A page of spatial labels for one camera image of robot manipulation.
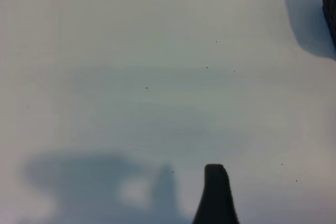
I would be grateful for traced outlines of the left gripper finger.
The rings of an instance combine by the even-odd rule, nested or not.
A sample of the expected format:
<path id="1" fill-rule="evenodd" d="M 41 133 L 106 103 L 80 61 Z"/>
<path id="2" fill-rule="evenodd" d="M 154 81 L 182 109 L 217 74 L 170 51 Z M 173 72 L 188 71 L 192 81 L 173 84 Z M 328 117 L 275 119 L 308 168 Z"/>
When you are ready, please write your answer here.
<path id="1" fill-rule="evenodd" d="M 207 164 L 204 189 L 193 223 L 239 224 L 229 176 L 221 164 Z"/>

